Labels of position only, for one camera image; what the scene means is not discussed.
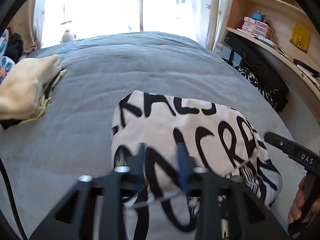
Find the right hand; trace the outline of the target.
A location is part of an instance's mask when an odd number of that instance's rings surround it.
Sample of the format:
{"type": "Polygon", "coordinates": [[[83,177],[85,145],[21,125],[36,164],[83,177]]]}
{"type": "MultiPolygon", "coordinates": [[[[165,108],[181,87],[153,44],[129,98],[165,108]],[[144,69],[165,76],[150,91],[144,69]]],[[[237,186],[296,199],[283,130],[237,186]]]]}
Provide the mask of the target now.
{"type": "MultiPolygon", "coordinates": [[[[288,214],[289,224],[293,223],[295,220],[300,219],[302,215],[302,207],[305,204],[305,195],[304,195],[305,181],[306,181],[306,176],[302,178],[302,180],[298,185],[298,191],[296,193],[295,199],[293,200],[291,209],[288,214]]],[[[319,212],[319,209],[320,209],[320,204],[319,204],[319,199],[317,199],[311,207],[310,223],[313,222],[313,220],[315,219],[317,213],[319,212]]]]}

